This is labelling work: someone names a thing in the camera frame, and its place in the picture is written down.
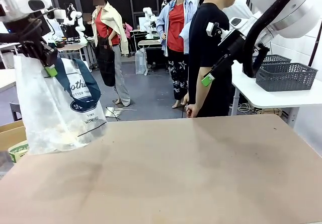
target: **red shirt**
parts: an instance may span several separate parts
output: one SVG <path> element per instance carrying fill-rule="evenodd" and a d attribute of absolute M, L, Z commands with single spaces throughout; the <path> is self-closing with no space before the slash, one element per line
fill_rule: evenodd
<path fill-rule="evenodd" d="M 176 52 L 183 52 L 183 38 L 179 37 L 185 24 L 183 4 L 175 5 L 169 13 L 168 47 Z"/>
<path fill-rule="evenodd" d="M 99 14 L 95 19 L 96 29 L 99 36 L 101 36 L 102 38 L 107 38 L 113 32 L 113 29 L 111 27 L 108 27 L 106 24 L 104 24 L 101 21 L 101 14 L 102 14 L 102 9 L 99 11 Z M 113 45 L 120 44 L 120 39 L 117 36 L 117 34 L 113 37 L 112 44 Z"/>

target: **man in black shirt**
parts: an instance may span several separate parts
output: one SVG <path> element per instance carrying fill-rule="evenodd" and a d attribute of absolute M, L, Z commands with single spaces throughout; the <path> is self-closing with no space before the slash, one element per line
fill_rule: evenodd
<path fill-rule="evenodd" d="M 206 28 L 209 22 L 229 30 L 229 20 L 222 11 L 233 5 L 235 0 L 204 0 L 194 15 L 189 34 L 189 106 L 188 117 L 227 116 L 231 67 L 205 87 L 201 81 L 220 59 L 218 44 L 220 37 L 209 37 Z"/>

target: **floor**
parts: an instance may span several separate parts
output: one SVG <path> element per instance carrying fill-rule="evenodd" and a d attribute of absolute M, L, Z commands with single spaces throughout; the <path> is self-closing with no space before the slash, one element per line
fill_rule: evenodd
<path fill-rule="evenodd" d="M 136 75 L 134 57 L 124 56 L 122 60 L 127 61 L 123 62 L 122 70 L 126 87 L 132 99 L 132 105 L 126 109 L 134 110 L 123 111 L 120 116 L 122 121 L 181 118 L 182 108 L 171 108 L 175 101 L 169 73 L 160 69 L 148 76 Z M 92 74 L 102 92 L 100 99 L 102 107 L 114 107 L 112 101 L 117 98 L 117 95 L 113 88 L 104 85 L 99 71 L 93 71 Z M 0 125 L 13 122 L 9 107 L 10 102 L 18 103 L 16 87 L 0 93 Z M 109 121 L 116 121 L 116 119 L 109 118 Z"/>

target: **cream jacket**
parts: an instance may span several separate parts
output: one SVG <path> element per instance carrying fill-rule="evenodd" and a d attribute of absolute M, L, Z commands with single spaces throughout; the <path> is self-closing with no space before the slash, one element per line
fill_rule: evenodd
<path fill-rule="evenodd" d="M 95 19 L 99 14 L 101 6 L 97 6 L 92 14 L 92 28 L 94 34 L 95 45 L 97 45 L 97 30 Z M 121 52 L 122 54 L 128 54 L 128 42 L 125 36 L 125 32 L 123 29 L 123 22 L 121 15 L 113 8 L 108 2 L 104 8 L 102 8 L 101 13 L 101 21 L 106 24 L 107 26 L 111 27 L 121 38 Z"/>

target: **denim shirt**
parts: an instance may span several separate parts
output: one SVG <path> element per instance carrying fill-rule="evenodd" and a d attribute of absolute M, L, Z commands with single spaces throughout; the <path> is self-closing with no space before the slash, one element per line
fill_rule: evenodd
<path fill-rule="evenodd" d="M 184 14 L 185 14 L 185 24 L 180 37 L 184 40 L 184 53 L 189 54 L 189 28 L 190 22 L 197 11 L 197 5 L 191 0 L 184 0 Z M 161 11 L 159 17 L 156 20 L 156 30 L 160 35 L 160 41 L 162 45 L 162 50 L 165 52 L 165 56 L 168 56 L 168 29 L 169 29 L 169 14 L 175 7 L 176 0 L 171 0 Z M 162 39 L 162 34 L 167 35 L 166 40 Z"/>

